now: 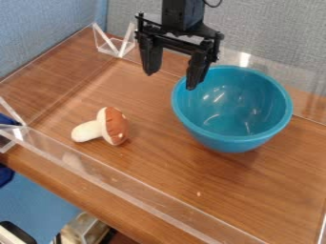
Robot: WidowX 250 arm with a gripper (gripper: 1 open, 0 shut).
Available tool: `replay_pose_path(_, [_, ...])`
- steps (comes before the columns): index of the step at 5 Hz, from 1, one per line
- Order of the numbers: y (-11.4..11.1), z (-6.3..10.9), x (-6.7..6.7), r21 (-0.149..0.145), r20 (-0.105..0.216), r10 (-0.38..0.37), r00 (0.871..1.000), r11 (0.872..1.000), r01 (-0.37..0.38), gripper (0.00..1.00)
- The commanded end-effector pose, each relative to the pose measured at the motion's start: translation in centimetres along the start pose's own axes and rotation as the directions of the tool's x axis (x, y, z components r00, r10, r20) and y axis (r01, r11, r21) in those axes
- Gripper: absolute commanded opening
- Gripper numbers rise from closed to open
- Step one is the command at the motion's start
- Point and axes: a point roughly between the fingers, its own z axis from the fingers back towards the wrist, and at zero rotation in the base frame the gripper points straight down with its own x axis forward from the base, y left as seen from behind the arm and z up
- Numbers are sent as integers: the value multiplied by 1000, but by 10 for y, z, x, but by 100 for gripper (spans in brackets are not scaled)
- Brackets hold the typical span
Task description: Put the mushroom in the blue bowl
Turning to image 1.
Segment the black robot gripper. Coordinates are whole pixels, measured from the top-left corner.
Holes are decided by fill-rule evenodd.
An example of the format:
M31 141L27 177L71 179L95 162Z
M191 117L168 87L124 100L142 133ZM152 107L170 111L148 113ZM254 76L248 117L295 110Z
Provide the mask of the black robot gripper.
M204 0L162 0L159 15L139 12L136 39L143 70L152 75L160 70L163 50L191 55L186 71L186 89L192 91L204 81L211 62L219 55L224 34L204 23Z

